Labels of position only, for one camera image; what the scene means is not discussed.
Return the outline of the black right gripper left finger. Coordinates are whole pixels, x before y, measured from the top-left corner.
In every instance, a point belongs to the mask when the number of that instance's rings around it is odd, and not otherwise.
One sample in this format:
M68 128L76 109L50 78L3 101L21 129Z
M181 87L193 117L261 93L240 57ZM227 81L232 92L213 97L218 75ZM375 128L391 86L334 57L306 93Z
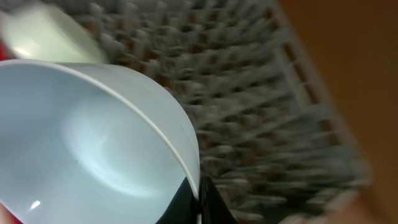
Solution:
M156 224L197 224L198 200L185 178Z

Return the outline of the green bowl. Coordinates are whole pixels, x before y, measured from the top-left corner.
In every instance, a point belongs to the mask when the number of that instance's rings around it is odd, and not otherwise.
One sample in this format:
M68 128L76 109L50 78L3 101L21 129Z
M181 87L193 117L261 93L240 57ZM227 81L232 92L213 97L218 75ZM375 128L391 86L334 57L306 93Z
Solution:
M54 5L28 3L1 17L1 38L17 58L60 63L108 63L94 37Z

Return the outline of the light blue bowl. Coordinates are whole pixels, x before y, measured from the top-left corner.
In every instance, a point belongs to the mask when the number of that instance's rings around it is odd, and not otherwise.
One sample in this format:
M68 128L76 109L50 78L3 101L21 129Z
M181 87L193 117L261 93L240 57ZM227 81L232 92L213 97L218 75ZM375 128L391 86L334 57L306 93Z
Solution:
M1 203L23 223L156 223L198 198L195 130L126 67L1 62Z

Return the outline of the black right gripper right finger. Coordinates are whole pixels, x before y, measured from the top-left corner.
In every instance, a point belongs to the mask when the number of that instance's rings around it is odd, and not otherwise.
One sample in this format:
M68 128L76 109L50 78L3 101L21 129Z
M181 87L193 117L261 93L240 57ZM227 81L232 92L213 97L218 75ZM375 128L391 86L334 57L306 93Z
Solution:
M202 224L238 224L209 177L200 180L200 211Z

